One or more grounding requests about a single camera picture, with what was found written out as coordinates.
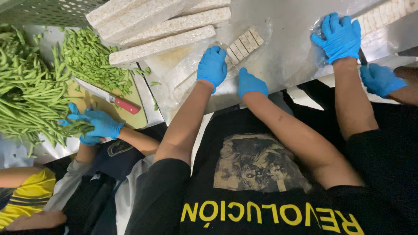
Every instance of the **graphic t-shirt print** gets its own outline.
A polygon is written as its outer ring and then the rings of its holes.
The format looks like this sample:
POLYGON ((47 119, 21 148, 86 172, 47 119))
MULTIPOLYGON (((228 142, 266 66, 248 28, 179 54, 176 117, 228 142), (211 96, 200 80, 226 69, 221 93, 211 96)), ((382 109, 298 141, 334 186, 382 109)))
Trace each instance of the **graphic t-shirt print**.
POLYGON ((312 187, 293 162, 294 155, 268 134, 232 135, 224 140, 214 188, 285 192, 312 187))

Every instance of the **blue nitrile glove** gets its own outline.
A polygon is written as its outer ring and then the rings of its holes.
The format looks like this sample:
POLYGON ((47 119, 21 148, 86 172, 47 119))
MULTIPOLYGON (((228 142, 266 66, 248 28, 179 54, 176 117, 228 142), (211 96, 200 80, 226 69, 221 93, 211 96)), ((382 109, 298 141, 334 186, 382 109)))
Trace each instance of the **blue nitrile glove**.
POLYGON ((88 109, 86 109, 83 115, 70 114, 67 118, 90 122, 95 128, 94 131, 88 132, 86 136, 111 137, 114 140, 116 140, 120 134, 120 129, 124 125, 124 123, 117 123, 103 111, 93 111, 88 109))
POLYGON ((390 93, 408 86, 406 82, 397 77, 388 67, 370 64, 360 68, 362 81, 367 92, 386 98, 390 93))
POLYGON ((197 69, 197 79, 203 79, 213 84, 215 89, 212 94, 215 94, 216 88, 227 77, 228 67, 225 63, 227 52, 218 46, 213 46, 206 50, 203 54, 202 60, 197 69))
POLYGON ((344 57, 359 58, 361 29, 358 20, 351 23, 350 16, 344 16, 341 24, 337 13, 325 17, 322 24, 325 40, 316 34, 312 34, 312 41, 322 47, 329 57, 328 63, 332 64, 336 59, 344 57))
POLYGON ((268 97, 268 88, 264 81, 249 74, 246 68, 240 69, 239 73, 238 96, 242 96, 247 92, 261 92, 268 97))
MULTIPOLYGON (((75 105, 74 103, 69 103, 68 106, 69 106, 72 114, 76 114, 76 115, 80 114, 80 112, 77 108, 77 105, 75 105)), ((91 110, 93 110, 93 109, 92 108, 86 108, 86 110, 84 112, 91 111, 91 110)), ((61 125, 61 126, 68 126, 70 124, 73 124, 73 122, 67 121, 67 120, 64 120, 64 119, 59 119, 58 124, 61 125)), ((98 137, 98 136, 85 136, 85 137, 80 136, 80 142, 82 144, 85 144, 85 145, 94 146, 94 145, 100 143, 100 137, 98 137)))

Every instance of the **cutting board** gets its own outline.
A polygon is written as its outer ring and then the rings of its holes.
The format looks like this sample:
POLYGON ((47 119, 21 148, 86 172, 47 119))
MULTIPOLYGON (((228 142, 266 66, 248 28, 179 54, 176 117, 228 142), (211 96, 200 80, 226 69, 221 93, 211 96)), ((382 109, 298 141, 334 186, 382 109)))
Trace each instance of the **cutting board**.
MULTIPOLYGON (((135 86, 135 82, 131 79, 133 86, 131 86, 130 91, 132 94, 125 95, 123 98, 129 100, 130 102, 138 105, 141 109, 137 114, 131 114, 130 112, 124 109, 117 109, 114 104, 108 103, 106 100, 92 95, 83 88, 80 88, 81 92, 74 91, 78 86, 77 83, 73 83, 69 86, 68 96, 69 97, 84 97, 83 100, 72 100, 80 110, 81 113, 84 112, 86 107, 92 105, 94 110, 101 110, 109 114, 115 121, 119 123, 125 123, 125 126, 131 129, 144 128, 147 125, 147 117, 145 115, 145 110, 142 105, 141 98, 138 94, 138 91, 135 86)), ((120 95, 120 91, 114 89, 112 92, 114 95, 120 95)))

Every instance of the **shirt sleeve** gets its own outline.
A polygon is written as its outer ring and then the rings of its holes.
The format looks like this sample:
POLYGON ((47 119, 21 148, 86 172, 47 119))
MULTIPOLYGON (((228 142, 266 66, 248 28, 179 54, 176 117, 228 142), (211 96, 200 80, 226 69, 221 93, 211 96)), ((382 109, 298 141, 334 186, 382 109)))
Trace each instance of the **shirt sleeve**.
POLYGON ((372 189, 334 186, 327 191, 332 198, 335 218, 343 225, 341 230, 358 232, 361 228, 364 234, 407 234, 399 213, 372 189))
POLYGON ((399 130, 372 130, 347 142, 347 158, 366 184, 418 228, 417 151, 416 138, 399 130))
POLYGON ((0 211, 0 229, 21 215, 30 216, 42 211, 53 194, 54 185, 55 174, 48 168, 27 178, 0 211))
POLYGON ((138 177, 133 211, 125 234, 172 234, 180 221, 190 166, 178 159, 155 162, 138 177))

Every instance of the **knife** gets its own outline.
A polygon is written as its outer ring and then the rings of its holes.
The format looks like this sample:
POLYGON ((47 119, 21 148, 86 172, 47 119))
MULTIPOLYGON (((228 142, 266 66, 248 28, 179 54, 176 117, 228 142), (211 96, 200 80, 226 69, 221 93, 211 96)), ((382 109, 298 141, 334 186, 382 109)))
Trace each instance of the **knife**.
MULTIPOLYGON (((221 49, 224 49, 225 51, 227 51, 227 49, 228 49, 228 46, 226 46, 224 43, 222 43, 222 42, 219 42, 219 47, 221 48, 221 49)), ((229 59, 229 61, 231 61, 231 64, 237 69, 237 71, 239 72, 240 70, 235 66, 235 64, 234 64, 234 62, 232 62, 232 60, 231 60, 231 58, 229 58, 228 57, 228 59, 229 59)))
POLYGON ((106 100, 109 103, 114 103, 118 106, 120 106, 122 109, 132 113, 132 114, 136 114, 141 110, 141 107, 136 106, 135 104, 127 101, 127 100, 123 100, 118 96, 114 96, 109 94, 108 92, 91 85, 88 82, 85 82, 81 79, 78 78, 74 78, 77 82, 78 85, 80 85, 84 90, 90 92, 93 95, 96 95, 104 100, 106 100))

